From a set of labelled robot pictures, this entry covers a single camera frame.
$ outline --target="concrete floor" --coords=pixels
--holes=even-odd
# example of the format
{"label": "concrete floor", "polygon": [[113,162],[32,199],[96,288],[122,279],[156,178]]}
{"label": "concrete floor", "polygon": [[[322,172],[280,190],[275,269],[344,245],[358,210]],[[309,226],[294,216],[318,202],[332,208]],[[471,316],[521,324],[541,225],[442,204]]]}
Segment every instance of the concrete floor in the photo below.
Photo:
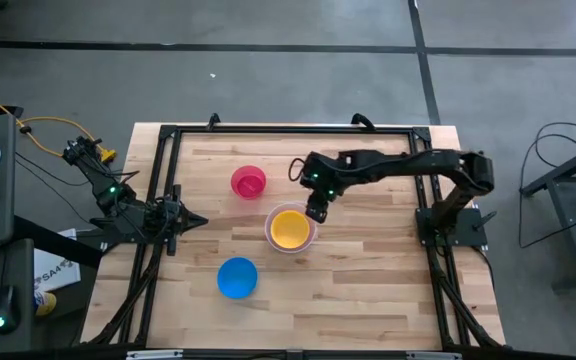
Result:
{"label": "concrete floor", "polygon": [[[576,1],[418,3],[431,46],[576,48]],[[0,12],[1,37],[414,45],[405,0],[11,0]],[[574,274],[563,237],[520,250],[516,236],[519,168],[528,145],[543,124],[576,122],[576,57],[430,56],[429,62],[442,124],[457,126],[463,148],[484,150],[495,161],[496,190],[480,206],[498,211],[487,233],[508,344],[576,355],[576,293],[556,296],[550,289]],[[25,116],[81,122],[119,151],[117,166],[137,121],[207,121],[218,112],[226,122],[346,123],[361,112],[376,123],[429,124],[415,55],[0,49],[0,101],[23,106]],[[576,129],[553,130],[576,138]],[[33,133],[53,149],[77,135],[53,124]],[[18,151],[61,177],[82,179],[25,139]],[[561,162],[576,148],[549,139],[543,152]],[[547,170],[532,156],[526,181]],[[54,186],[86,217],[99,214],[88,188]],[[17,214],[53,230],[87,227],[23,169],[16,190]],[[526,202],[526,242],[559,227],[543,195]]]}

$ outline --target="pink cup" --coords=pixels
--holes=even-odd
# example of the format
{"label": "pink cup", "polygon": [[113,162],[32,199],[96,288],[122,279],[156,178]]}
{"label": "pink cup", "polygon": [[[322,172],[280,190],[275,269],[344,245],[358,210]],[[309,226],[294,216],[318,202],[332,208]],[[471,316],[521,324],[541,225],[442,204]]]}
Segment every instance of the pink cup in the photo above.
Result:
{"label": "pink cup", "polygon": [[242,199],[254,199],[266,187],[266,174],[256,166],[242,166],[232,174],[230,186]]}

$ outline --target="computer mouse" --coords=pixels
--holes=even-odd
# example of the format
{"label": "computer mouse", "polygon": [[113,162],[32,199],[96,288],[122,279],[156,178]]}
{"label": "computer mouse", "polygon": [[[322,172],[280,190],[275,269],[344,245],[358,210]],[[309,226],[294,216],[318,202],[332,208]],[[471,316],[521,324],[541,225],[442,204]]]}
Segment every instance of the computer mouse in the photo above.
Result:
{"label": "computer mouse", "polygon": [[19,304],[15,288],[0,287],[0,334],[8,334],[19,326]]}

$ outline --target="butcher block tabletop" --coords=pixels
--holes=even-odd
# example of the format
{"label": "butcher block tabletop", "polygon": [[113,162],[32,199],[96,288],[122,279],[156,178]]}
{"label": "butcher block tabletop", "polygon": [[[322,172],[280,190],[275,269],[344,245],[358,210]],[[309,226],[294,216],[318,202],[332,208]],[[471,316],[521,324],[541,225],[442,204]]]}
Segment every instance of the butcher block tabletop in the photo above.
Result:
{"label": "butcher block tabletop", "polygon": [[[124,172],[141,171],[129,181],[141,199],[148,190],[161,125],[137,123],[133,129]],[[459,148],[455,127],[431,126],[430,132],[434,148]],[[309,195],[288,179],[293,158],[311,151],[336,157],[352,149],[410,151],[402,135],[183,135],[175,183],[182,185],[186,207],[210,221],[176,239],[176,256],[162,258],[148,347],[440,349],[428,261],[414,221],[418,204],[412,177],[348,189],[330,204],[318,237],[303,252],[281,253],[265,238],[264,221],[274,207],[305,202]],[[167,151],[157,195],[168,158]],[[267,185],[258,199],[243,200],[231,190],[232,173],[244,165],[266,173]],[[450,180],[440,182],[442,193],[448,194]],[[135,248],[119,245],[104,256],[82,341],[97,335],[124,300]],[[503,343],[486,264],[470,248],[454,252],[464,302]],[[242,300],[224,297],[216,282],[221,264],[237,256],[252,260],[259,271],[256,290]],[[134,321],[141,306],[138,302]],[[457,341],[454,311],[451,306],[447,311]]]}

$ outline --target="blue cup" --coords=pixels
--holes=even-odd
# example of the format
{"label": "blue cup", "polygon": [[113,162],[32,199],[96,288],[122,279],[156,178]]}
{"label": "blue cup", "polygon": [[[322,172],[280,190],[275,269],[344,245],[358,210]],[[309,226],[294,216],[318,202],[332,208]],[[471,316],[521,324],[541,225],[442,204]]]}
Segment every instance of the blue cup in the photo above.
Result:
{"label": "blue cup", "polygon": [[217,273],[219,291],[231,299],[250,295],[257,286],[257,268],[252,261],[236,257],[227,260]]}

